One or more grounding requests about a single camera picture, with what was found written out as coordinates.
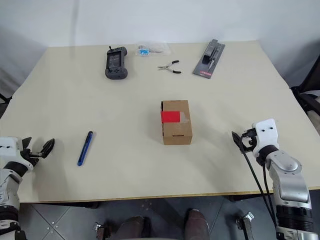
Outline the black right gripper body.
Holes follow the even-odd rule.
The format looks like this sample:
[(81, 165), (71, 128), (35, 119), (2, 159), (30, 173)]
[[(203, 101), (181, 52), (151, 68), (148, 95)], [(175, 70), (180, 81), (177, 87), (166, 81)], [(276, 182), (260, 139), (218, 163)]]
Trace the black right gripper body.
[(240, 137), (240, 150), (243, 153), (253, 152), (257, 146), (257, 131), (255, 128), (246, 130)]

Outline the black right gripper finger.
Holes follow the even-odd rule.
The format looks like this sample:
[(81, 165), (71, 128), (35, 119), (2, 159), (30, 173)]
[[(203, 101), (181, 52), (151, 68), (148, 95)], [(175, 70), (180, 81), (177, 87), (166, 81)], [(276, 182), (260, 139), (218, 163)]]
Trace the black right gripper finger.
[(239, 150), (242, 150), (242, 138), (234, 131), (231, 132), (233, 142), (237, 145)]

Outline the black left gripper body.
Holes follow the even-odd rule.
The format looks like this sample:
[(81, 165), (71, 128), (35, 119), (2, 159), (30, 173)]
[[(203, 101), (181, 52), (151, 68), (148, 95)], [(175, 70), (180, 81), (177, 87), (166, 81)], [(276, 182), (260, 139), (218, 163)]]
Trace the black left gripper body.
[(29, 148), (25, 148), (21, 151), (21, 156), (24, 160), (28, 161), (32, 165), (36, 165), (39, 161), (39, 158), (43, 157), (43, 153), (40, 152), (31, 152)]

